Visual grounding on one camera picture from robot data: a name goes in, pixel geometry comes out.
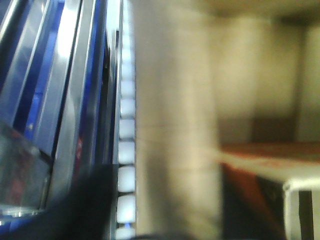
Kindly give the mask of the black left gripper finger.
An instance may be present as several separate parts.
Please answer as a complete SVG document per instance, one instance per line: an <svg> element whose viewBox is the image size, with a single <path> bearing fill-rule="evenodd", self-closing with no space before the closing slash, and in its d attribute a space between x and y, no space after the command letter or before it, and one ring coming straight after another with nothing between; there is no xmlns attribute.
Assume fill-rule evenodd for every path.
<svg viewBox="0 0 320 240"><path fill-rule="evenodd" d="M110 219L114 167L98 166L69 194L2 240L101 240Z"/></svg>

